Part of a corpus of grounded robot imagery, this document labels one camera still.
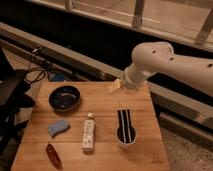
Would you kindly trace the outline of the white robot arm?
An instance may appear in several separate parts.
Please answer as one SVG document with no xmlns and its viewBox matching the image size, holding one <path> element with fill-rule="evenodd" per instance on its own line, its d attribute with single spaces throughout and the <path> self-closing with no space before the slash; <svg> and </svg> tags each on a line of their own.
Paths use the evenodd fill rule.
<svg viewBox="0 0 213 171">
<path fill-rule="evenodd" d="M 109 87 L 138 90 L 156 73 L 165 74 L 213 97 L 213 59 L 178 55 L 168 42 L 147 42 L 134 47 L 132 63 Z"/>
</svg>

